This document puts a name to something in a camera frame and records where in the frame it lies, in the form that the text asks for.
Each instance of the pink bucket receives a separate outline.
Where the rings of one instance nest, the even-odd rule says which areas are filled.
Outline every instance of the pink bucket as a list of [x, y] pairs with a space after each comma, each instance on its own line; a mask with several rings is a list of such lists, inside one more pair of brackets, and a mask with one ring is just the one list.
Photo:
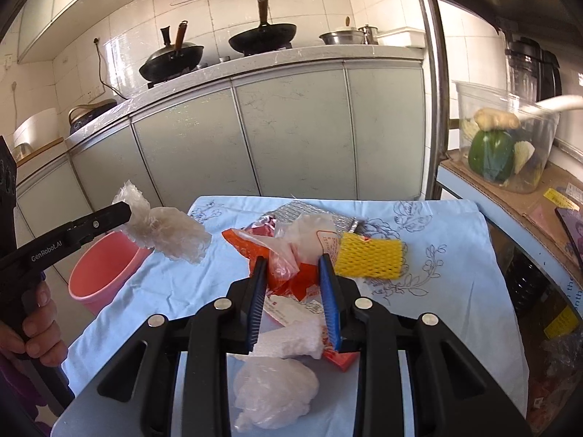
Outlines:
[[95, 315], [99, 314], [151, 252], [139, 248], [122, 232], [107, 234], [75, 264], [69, 294]]

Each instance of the orange plastic bag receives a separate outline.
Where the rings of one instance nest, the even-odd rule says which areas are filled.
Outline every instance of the orange plastic bag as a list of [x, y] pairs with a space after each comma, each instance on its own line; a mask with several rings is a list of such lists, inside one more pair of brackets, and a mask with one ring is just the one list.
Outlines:
[[268, 258], [270, 268], [267, 273], [267, 288], [269, 291], [281, 296], [293, 294], [297, 300], [302, 300], [306, 296], [306, 290], [313, 285], [318, 284], [318, 267], [313, 264], [295, 263], [289, 264], [289, 257], [285, 251], [289, 244], [282, 238], [273, 238], [268, 236], [256, 236], [242, 230], [231, 228], [223, 232], [223, 237], [227, 242], [244, 257], [249, 259], [249, 271], [255, 268], [257, 258], [262, 256]]

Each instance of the clear plastic box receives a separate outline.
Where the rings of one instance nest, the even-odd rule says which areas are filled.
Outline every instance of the clear plastic box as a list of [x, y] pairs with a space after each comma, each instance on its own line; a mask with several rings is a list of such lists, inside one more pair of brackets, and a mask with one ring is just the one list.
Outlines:
[[[506, 90], [466, 82], [455, 84], [459, 104], [459, 150], [464, 165], [503, 189], [533, 192], [549, 158], [559, 114], [539, 109], [542, 114], [535, 116], [525, 111], [532, 104]], [[511, 120], [512, 127], [480, 129], [475, 119], [482, 122], [485, 113]]]

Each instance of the power cord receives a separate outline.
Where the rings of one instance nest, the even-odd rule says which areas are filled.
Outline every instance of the power cord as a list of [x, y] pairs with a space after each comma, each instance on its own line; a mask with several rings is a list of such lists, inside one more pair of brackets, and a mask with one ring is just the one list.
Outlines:
[[101, 78], [101, 53], [99, 52], [99, 39], [95, 38], [93, 40], [93, 44], [95, 45], [95, 50], [97, 51], [97, 57], [99, 58], [99, 81], [101, 82], [101, 85], [103, 87], [107, 87], [113, 90], [113, 92], [115, 92], [116, 94], [118, 94], [121, 98], [123, 98], [124, 100], [129, 100], [127, 97], [124, 97], [119, 90], [117, 90], [116, 88], [110, 86], [109, 84], [106, 84], [103, 79]]
[[14, 121], [18, 125], [18, 107], [16, 106], [16, 80], [12, 83], [12, 101], [14, 101]]

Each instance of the metal screw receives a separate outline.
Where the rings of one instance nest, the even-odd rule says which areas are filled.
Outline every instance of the metal screw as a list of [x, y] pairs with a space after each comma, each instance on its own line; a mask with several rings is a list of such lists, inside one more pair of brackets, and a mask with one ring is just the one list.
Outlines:
[[433, 326], [433, 325], [439, 324], [439, 318], [435, 314], [423, 314], [423, 317], [421, 317], [421, 320], [423, 321], [423, 323], [425, 325]]
[[359, 297], [355, 300], [355, 305], [362, 310], [370, 309], [372, 307], [372, 300], [368, 297]]
[[215, 300], [214, 306], [218, 311], [225, 311], [232, 305], [232, 302], [226, 297], [221, 297], [221, 299]]
[[165, 321], [166, 319], [164, 318], [164, 316], [160, 314], [154, 314], [148, 317], [148, 325], [151, 327], [159, 327], [161, 325], [164, 325]]

